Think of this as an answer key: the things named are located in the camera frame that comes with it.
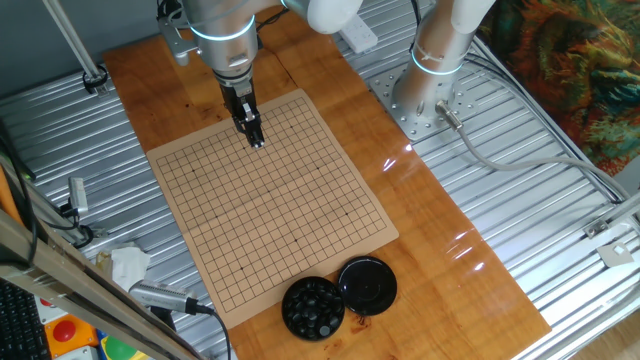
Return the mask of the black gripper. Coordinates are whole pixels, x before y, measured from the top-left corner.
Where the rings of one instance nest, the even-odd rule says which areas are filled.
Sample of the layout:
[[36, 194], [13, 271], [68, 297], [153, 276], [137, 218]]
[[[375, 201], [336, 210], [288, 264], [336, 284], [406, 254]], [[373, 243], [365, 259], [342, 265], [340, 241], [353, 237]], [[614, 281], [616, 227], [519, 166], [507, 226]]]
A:
[[226, 109], [230, 112], [236, 129], [253, 148], [264, 146], [261, 119], [257, 110], [253, 80], [221, 83], [220, 88]]

